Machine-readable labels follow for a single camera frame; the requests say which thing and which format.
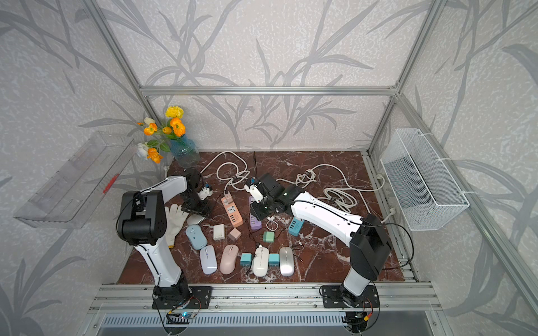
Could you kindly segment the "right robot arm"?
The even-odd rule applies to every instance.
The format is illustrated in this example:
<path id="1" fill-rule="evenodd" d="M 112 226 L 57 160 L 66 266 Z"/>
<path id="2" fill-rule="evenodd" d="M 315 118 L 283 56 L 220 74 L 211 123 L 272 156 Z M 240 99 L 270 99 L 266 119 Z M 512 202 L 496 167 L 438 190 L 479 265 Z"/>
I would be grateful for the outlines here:
<path id="1" fill-rule="evenodd" d="M 392 243 L 376 216 L 346 213 L 298 186 L 282 186 L 269 174 L 252 178 L 244 189 L 255 200 L 250 213 L 259 221 L 286 213 L 322 228 L 350 248 L 350 271 L 341 284 L 343 295 L 355 299 L 378 279 L 392 253 Z"/>

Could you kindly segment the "lavender white wireless mouse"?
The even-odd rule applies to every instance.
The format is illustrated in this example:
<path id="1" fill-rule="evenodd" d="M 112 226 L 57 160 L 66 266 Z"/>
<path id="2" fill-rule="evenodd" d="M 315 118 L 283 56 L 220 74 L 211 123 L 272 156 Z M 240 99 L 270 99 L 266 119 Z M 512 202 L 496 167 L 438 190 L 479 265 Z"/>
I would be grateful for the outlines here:
<path id="1" fill-rule="evenodd" d="M 203 273 L 206 275 L 213 274 L 217 271 L 217 258 L 212 245 L 207 245 L 200 249 L 200 264 Z"/>

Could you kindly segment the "pink wireless mouse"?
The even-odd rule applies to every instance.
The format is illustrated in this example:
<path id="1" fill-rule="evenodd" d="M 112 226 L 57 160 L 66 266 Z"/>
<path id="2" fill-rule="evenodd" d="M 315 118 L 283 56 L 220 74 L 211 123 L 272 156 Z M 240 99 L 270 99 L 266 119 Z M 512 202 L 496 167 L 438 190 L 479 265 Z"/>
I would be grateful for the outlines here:
<path id="1" fill-rule="evenodd" d="M 235 270 L 238 253 L 239 248 L 234 244 L 227 245 L 224 248 L 221 256 L 221 263 L 219 266 L 220 272 L 222 274 L 228 275 Z"/>

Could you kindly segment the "silver wireless mouse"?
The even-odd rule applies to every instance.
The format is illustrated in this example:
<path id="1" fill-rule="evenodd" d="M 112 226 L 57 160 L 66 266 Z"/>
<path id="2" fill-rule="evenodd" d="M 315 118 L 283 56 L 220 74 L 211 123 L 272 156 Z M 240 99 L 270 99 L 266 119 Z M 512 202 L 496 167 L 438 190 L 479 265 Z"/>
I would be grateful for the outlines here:
<path id="1" fill-rule="evenodd" d="M 280 272 L 284 277 L 294 274 L 294 252 L 291 247 L 285 246 L 279 250 Z"/>

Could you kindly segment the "pink usb charger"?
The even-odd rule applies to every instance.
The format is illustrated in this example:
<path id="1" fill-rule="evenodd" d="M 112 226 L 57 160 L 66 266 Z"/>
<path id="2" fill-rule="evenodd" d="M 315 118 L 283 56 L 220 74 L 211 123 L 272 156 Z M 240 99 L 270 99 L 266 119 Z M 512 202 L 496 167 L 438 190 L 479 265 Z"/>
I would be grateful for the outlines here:
<path id="1" fill-rule="evenodd" d="M 233 202 L 232 195 L 228 191 L 224 193 L 224 200 L 227 204 L 231 204 Z"/>
<path id="2" fill-rule="evenodd" d="M 232 242 L 236 242 L 241 238 L 242 233 L 237 228 L 232 229 L 231 232 L 229 232 L 227 238 L 231 240 Z"/>

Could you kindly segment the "light blue wireless mouse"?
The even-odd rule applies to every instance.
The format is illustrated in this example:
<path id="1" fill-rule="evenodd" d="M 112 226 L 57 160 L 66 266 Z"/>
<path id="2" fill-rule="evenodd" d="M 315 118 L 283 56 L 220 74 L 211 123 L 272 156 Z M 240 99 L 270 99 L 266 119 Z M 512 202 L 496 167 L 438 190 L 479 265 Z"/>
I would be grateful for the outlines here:
<path id="1" fill-rule="evenodd" d="M 188 228 L 186 228 L 186 235 L 196 251 L 207 246 L 207 238 L 199 225 L 189 225 Z"/>

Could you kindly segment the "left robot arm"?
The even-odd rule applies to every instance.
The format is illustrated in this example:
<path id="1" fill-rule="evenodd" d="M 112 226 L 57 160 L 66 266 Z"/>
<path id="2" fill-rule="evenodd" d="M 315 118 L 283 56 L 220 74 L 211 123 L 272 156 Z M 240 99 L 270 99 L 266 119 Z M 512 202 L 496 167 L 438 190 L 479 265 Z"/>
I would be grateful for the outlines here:
<path id="1" fill-rule="evenodd" d="M 172 257 L 165 233 L 174 214 L 208 218 L 212 204 L 200 194 L 211 192 L 209 186 L 203 186 L 201 173 L 188 168 L 182 175 L 168 177 L 150 188 L 123 194 L 116 232 L 146 261 L 155 280 L 155 299 L 191 297 L 186 277 Z"/>

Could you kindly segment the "teal power strip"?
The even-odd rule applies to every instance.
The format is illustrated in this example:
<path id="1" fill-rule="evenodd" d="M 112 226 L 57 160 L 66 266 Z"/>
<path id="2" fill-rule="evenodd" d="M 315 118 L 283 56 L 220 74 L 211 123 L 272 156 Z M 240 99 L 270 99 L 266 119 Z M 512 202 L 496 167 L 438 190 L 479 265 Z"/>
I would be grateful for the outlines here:
<path id="1" fill-rule="evenodd" d="M 298 237 L 303 227 L 304 220 L 294 217 L 288 226 L 288 233 L 294 237 Z"/>

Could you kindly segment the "green usb charger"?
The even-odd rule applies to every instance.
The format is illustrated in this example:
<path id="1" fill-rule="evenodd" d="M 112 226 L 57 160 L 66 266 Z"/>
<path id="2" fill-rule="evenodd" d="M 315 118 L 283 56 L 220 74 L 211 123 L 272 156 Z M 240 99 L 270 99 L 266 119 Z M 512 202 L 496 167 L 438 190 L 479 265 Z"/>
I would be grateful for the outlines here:
<path id="1" fill-rule="evenodd" d="M 263 233 L 263 242 L 265 243 L 273 243 L 275 241 L 275 233 L 272 231 L 266 231 Z"/>

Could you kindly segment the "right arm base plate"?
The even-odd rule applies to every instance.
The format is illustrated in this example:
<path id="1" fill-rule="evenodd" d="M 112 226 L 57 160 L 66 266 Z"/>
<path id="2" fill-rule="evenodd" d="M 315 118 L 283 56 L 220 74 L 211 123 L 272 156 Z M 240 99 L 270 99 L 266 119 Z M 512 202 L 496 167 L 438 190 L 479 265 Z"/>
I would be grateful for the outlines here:
<path id="1" fill-rule="evenodd" d="M 355 295 L 344 288 L 343 284 L 338 286 L 324 285 L 319 288 L 324 308 L 379 308 L 380 300 L 378 290 L 374 283 L 369 283 L 362 294 Z"/>

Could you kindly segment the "grey wireless mouse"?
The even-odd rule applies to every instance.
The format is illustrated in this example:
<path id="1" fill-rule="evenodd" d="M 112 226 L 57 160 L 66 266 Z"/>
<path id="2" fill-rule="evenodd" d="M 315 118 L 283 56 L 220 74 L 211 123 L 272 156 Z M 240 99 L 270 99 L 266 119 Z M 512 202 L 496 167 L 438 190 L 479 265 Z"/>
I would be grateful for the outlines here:
<path id="1" fill-rule="evenodd" d="M 190 214 L 189 217 L 186 219 L 187 225 L 199 225 L 201 224 L 206 218 L 199 214 Z"/>

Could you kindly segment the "teal usb charger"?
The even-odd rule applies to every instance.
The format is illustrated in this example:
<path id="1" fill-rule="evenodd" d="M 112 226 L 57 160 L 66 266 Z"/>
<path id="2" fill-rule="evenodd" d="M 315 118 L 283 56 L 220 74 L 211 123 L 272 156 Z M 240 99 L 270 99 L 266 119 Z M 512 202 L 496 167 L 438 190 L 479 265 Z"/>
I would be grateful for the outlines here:
<path id="1" fill-rule="evenodd" d="M 279 267 L 280 266 L 280 255 L 278 253 L 270 253 L 269 254 L 268 266 L 269 267 Z"/>
<path id="2" fill-rule="evenodd" d="M 252 265 L 252 254 L 251 253 L 242 253 L 240 257 L 240 266 L 241 267 L 250 267 Z"/>

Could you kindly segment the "white usb charger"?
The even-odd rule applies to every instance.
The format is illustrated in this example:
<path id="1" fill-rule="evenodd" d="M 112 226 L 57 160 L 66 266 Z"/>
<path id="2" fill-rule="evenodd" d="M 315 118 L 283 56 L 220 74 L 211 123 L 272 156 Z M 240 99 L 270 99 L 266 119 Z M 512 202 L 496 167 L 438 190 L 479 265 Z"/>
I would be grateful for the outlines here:
<path id="1" fill-rule="evenodd" d="M 213 226 L 213 240 L 215 242 L 224 240 L 226 238 L 226 227 L 224 224 L 218 224 Z"/>

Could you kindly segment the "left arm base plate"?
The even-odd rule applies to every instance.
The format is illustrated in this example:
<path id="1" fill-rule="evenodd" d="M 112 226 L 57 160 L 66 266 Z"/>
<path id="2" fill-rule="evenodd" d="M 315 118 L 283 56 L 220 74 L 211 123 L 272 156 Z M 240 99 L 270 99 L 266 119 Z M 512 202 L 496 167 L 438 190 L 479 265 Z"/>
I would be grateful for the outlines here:
<path id="1" fill-rule="evenodd" d="M 153 291 L 152 309 L 208 309 L 212 296 L 211 286 L 192 286 L 186 290 L 178 286 L 159 287 Z"/>

